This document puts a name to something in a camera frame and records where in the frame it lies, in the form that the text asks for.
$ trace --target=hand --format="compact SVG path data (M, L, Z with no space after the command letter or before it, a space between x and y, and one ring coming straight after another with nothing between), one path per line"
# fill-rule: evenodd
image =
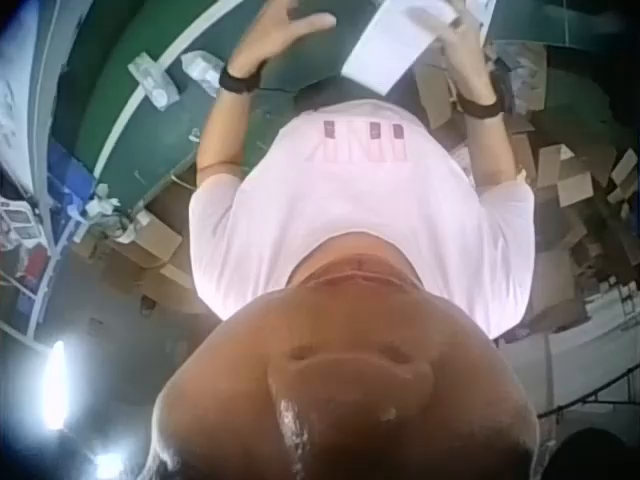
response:
M444 46L447 68L456 87L471 101L491 105L496 94L491 85L484 51L480 44L478 21L465 8L464 0L449 0L459 15L459 26L447 25L424 8L409 8L409 18L421 28L436 35Z
M229 60L227 69L231 75L249 77L263 62L281 54L296 40L336 25L336 17L330 13L289 20L287 12L295 4L295 0L266 1Z

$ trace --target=bright light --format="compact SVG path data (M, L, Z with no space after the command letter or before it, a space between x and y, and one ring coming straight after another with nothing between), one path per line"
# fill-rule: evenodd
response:
M116 478L124 470L122 457L117 453L109 453L107 455L98 455L96 462L96 478L108 480Z
M60 430L69 412L67 365L64 344L56 342L51 349L42 383L42 415L49 430Z

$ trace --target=nose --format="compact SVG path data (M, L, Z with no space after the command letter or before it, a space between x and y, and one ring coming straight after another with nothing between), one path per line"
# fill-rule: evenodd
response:
M309 441L336 446L400 428L427 405L434 380L428 364L354 353L283 361L269 382L285 439L304 430Z

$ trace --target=white t-shirt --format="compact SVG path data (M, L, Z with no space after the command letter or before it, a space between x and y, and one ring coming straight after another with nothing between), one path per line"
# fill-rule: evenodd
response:
M495 338L524 315L535 256L524 182L478 195L409 113L351 102L284 127L244 180L209 178L190 206L196 288L223 320L282 289L298 263L345 233L400 250L424 288Z

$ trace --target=black wristband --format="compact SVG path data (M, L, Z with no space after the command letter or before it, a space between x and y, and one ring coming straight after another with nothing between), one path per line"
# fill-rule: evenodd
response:
M231 93L251 93L260 87L262 69L265 65L266 62L262 62L258 69L247 78L234 77L225 65L220 73L220 87Z
M466 115L480 120L497 117L504 112L502 101L498 95L496 95L496 101L491 105L480 105L458 92L458 105Z

